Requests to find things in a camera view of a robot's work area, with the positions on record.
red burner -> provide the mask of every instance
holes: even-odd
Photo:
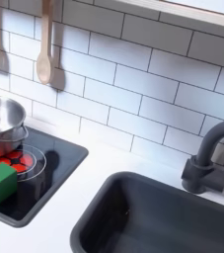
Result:
[[[33,166],[34,160],[30,154],[23,153],[22,150],[15,150],[6,156],[0,157],[0,163],[6,163],[12,166],[18,173],[22,173]]]

pot handle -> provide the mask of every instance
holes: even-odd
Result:
[[[24,140],[29,136],[29,132],[25,126],[21,126],[25,132],[25,135],[23,137],[17,138],[17,139],[0,139],[0,142],[19,142]]]

white countertop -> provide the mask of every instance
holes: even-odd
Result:
[[[115,172],[132,171],[182,188],[182,171],[81,136],[65,135],[62,129],[33,119],[27,119],[26,125],[83,145],[89,156],[27,226],[14,228],[0,221],[0,253],[72,252],[69,236],[73,226],[107,177]],[[224,193],[201,196],[224,205]]]

tile backsplash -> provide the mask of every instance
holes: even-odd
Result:
[[[183,169],[224,121],[224,27],[114,0],[54,0],[41,85],[41,0],[0,0],[0,95],[28,116]],[[224,165],[224,139],[213,161]]]

faucet handle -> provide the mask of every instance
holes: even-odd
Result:
[[[201,184],[214,191],[224,191],[224,171],[214,169],[211,173],[205,175],[200,180]]]

